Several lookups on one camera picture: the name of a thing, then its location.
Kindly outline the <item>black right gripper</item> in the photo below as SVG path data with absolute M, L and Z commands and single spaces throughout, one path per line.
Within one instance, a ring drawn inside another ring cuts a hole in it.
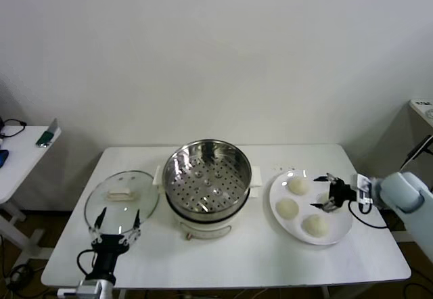
M 356 202 L 357 193 L 350 188 L 350 185 L 341 183 L 341 179 L 333 176 L 330 173 L 319 176 L 313 179 L 314 182 L 329 183 L 329 199 L 324 203 L 311 203 L 311 206 L 318 208 L 324 212 L 333 212 L 341 208 L 345 201 Z

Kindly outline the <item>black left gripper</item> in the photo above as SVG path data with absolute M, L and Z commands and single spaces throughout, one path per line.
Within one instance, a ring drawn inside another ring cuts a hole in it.
M 118 257 L 129 250 L 141 236 L 140 209 L 137 210 L 132 229 L 123 235 L 101 234 L 101 226 L 106 215 L 107 208 L 97 216 L 89 233 L 92 239 L 92 250 L 96 253 L 96 260 L 90 278 L 115 278 L 114 269 Z

